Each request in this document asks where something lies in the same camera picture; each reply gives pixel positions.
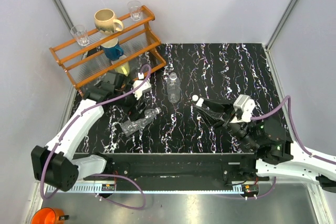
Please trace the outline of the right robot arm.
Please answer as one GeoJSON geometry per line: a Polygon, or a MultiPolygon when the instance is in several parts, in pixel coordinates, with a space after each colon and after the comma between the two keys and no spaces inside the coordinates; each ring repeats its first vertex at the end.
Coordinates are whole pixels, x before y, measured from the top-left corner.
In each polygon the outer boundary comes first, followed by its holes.
{"type": "Polygon", "coordinates": [[[222,102],[192,97],[193,109],[204,123],[215,129],[225,129],[236,138],[246,156],[233,169],[244,180],[260,177],[288,177],[318,184],[335,192],[335,157],[306,148],[293,141],[272,115],[281,109],[253,116],[255,101],[241,94],[235,100],[222,102]]]}

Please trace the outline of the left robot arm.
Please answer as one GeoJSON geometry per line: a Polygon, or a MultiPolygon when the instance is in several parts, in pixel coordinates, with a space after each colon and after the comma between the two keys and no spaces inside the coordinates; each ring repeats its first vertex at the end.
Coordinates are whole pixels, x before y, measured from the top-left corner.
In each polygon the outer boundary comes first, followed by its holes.
{"type": "Polygon", "coordinates": [[[122,100],[129,95],[142,93],[149,77],[140,73],[140,80],[130,91],[114,95],[113,81],[115,73],[107,74],[95,86],[89,88],[81,100],[76,112],[61,131],[44,147],[35,146],[31,152],[31,161],[35,179],[40,181],[41,188],[45,184],[57,190],[68,191],[79,179],[97,175],[103,180],[113,175],[113,167],[108,158],[102,154],[74,159],[74,154],[84,136],[95,122],[104,114],[103,106],[122,100]]]}

